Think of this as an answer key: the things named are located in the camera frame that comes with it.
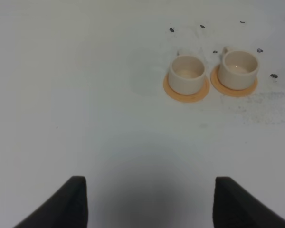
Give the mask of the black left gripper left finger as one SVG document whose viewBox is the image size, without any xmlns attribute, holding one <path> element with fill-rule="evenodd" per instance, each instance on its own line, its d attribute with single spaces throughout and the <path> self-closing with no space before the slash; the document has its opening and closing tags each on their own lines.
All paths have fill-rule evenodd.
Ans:
<svg viewBox="0 0 285 228">
<path fill-rule="evenodd" d="M 84 176 L 71 177 L 17 228 L 86 228 L 87 185 Z"/>
</svg>

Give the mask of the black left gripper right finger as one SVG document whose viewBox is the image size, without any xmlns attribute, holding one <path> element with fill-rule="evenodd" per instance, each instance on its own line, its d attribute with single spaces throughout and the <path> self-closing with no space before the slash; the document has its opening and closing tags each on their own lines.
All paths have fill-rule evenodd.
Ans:
<svg viewBox="0 0 285 228">
<path fill-rule="evenodd" d="M 285 219 L 230 177 L 215 179 L 214 228 L 285 228 Z"/>
</svg>

